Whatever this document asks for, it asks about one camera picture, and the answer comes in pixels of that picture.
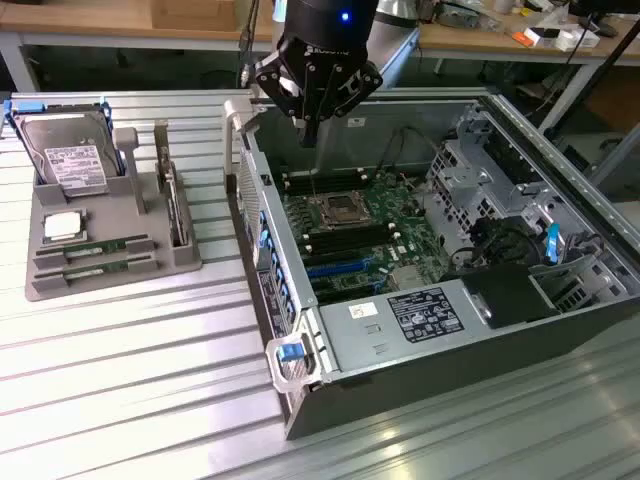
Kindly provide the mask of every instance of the wooden table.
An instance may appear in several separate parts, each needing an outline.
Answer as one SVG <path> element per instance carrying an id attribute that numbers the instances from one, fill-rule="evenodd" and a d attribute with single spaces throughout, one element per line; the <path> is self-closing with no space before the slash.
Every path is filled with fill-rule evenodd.
<path id="1" fill-rule="evenodd" d="M 151 24 L 149 0 L 49 0 L 46 5 L 30 6 L 0 2 L 0 53 L 18 91 L 36 91 L 24 45 L 63 45 L 119 48 L 160 48 L 181 50 L 236 50 L 246 10 L 239 0 L 238 25 L 229 31 L 157 29 Z M 263 6 L 270 5 L 266 0 Z M 525 24 L 523 17 L 499 15 L 487 9 L 513 31 Z M 255 51 L 271 48 L 270 15 L 261 11 Z M 578 93 L 615 48 L 631 22 L 610 20 L 620 36 L 602 39 L 597 48 L 579 51 L 572 63 L 578 73 L 556 102 L 541 128 L 549 128 L 573 103 Z M 631 46 L 620 64 L 640 65 L 640 41 Z M 419 45 L 426 58 L 490 60 L 509 62 L 563 63 L 568 54 L 550 48 L 526 48 L 502 33 L 459 30 L 442 25 L 422 25 Z"/>

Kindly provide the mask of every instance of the aluminum extrusion table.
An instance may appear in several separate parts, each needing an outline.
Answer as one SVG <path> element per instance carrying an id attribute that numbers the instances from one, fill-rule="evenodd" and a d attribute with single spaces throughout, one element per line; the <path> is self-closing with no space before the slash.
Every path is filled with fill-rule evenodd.
<path id="1" fill-rule="evenodd" d="M 28 303 L 22 290 L 32 169 L 4 129 L 0 477 L 568 480 L 640 474 L 638 321 L 567 357 L 286 442 L 222 186 L 221 104 L 230 94 L 105 93 L 116 127 L 141 132 L 140 171 L 152 168 L 154 120 L 169 118 L 204 268 L 39 303 Z M 14 98 L 82 103 L 99 96 Z"/>

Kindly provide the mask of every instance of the hard drive label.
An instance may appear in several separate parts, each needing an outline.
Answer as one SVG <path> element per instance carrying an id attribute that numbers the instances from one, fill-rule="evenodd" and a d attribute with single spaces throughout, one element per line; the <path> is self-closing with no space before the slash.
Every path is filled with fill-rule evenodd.
<path id="1" fill-rule="evenodd" d="M 464 330 L 441 288 L 392 297 L 388 301 L 404 337 L 411 343 Z"/>
<path id="2" fill-rule="evenodd" d="M 63 190 L 106 184 L 102 162 L 95 145 L 46 148 L 44 153 Z"/>

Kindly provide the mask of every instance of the green circuit board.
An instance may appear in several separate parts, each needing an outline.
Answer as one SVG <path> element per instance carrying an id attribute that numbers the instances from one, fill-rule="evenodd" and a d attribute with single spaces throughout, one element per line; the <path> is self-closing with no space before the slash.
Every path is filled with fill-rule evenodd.
<path id="1" fill-rule="evenodd" d="M 356 235 L 359 226 L 386 226 L 389 223 L 395 224 L 395 231 L 400 234 L 389 242 L 352 252 L 354 258 L 366 262 L 366 268 L 362 271 L 313 278 L 310 275 L 321 304 L 335 299 L 348 300 L 397 291 L 400 289 L 396 278 L 399 275 L 394 276 L 394 271 L 398 268 L 415 267 L 419 281 L 424 285 L 437 283 L 447 272 L 449 256 L 427 223 L 424 211 L 421 211 L 422 193 L 416 194 L 412 185 L 411 179 L 398 180 L 394 174 L 383 173 L 361 190 L 315 196 L 283 195 L 285 211 L 297 240 L 305 234 L 338 230 L 344 233 L 353 230 Z M 340 198 L 343 202 L 344 198 L 347 199 L 351 210 L 341 218 L 332 218 L 327 204 L 332 199 Z M 305 265 L 313 260 L 313 255 L 304 248 L 300 248 L 300 254 Z M 309 268 L 318 267 L 317 264 L 313 265 Z"/>

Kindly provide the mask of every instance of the cardboard box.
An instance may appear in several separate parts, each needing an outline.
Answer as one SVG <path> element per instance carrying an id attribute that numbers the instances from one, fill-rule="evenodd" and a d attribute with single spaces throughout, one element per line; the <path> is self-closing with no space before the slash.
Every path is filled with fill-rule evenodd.
<path id="1" fill-rule="evenodd" d="M 151 22 L 154 28 L 235 31 L 235 0 L 151 0 Z"/>

